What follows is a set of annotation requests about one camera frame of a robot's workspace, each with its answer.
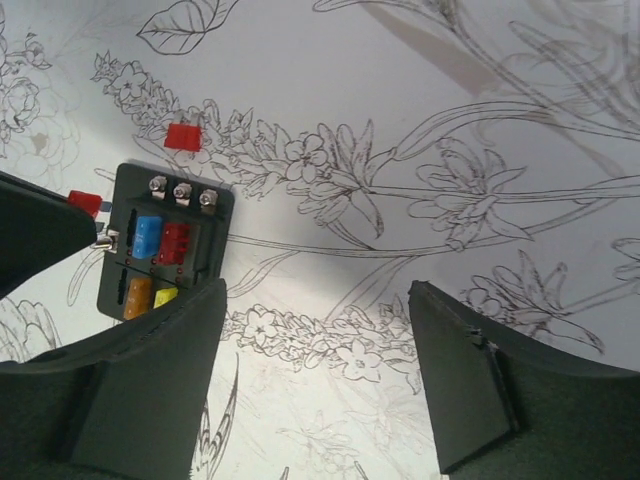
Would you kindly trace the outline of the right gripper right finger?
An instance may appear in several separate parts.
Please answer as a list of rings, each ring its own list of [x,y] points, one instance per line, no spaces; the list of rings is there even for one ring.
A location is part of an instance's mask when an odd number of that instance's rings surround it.
[[[525,336],[429,282],[410,320],[443,474],[636,474],[639,375]]]

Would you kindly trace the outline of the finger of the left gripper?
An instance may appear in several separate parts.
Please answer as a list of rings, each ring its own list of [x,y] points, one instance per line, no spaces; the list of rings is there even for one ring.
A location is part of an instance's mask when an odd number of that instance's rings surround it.
[[[96,218],[67,196],[1,174],[2,297],[96,238]]]

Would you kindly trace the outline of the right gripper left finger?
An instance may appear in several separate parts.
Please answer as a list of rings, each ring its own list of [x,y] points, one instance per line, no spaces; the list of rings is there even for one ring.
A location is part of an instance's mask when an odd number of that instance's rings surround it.
[[[185,479],[226,312],[203,283],[133,320],[1,366],[5,479]]]

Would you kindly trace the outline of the red blade fuse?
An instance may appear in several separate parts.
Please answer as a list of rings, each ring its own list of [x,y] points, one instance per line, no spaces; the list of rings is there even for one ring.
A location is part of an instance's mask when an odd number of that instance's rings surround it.
[[[166,223],[157,262],[159,265],[181,265],[184,262],[189,245],[190,226],[185,223]]]
[[[199,152],[202,148],[202,129],[199,116],[177,113],[169,124],[164,147],[187,152]]]
[[[109,213],[112,209],[112,203],[104,200],[100,195],[79,190],[69,192],[67,203],[83,210],[92,218],[96,218],[100,213]]]

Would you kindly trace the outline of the orange blade fuse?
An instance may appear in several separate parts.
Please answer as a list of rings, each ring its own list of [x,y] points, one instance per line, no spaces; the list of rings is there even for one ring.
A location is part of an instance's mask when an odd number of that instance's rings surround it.
[[[149,277],[135,277],[129,283],[123,319],[132,320],[145,314],[150,309],[152,293],[152,279]]]

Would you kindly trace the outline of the blue blade fuse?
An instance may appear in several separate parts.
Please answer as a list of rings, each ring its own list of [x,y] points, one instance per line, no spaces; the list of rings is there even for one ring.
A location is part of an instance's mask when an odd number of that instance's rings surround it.
[[[163,219],[160,216],[139,216],[136,221],[132,256],[146,259],[155,256],[160,248]]]

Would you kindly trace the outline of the yellow blade fuse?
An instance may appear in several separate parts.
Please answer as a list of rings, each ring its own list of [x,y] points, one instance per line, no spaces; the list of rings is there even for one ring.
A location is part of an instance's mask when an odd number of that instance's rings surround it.
[[[157,309],[177,297],[179,290],[176,287],[162,288],[155,292],[153,308]]]

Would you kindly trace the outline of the black fuse box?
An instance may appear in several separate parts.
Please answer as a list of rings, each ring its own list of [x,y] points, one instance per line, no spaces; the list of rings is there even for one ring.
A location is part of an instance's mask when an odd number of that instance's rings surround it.
[[[116,321],[123,319],[130,281],[152,279],[149,311],[155,292],[176,287],[179,295],[197,284],[220,276],[234,207],[233,193],[210,180],[181,179],[166,169],[141,163],[123,163],[116,170],[106,253],[97,296],[98,310]],[[166,223],[191,228],[181,265],[159,265],[158,253],[136,259],[132,246],[139,216],[160,216]]]

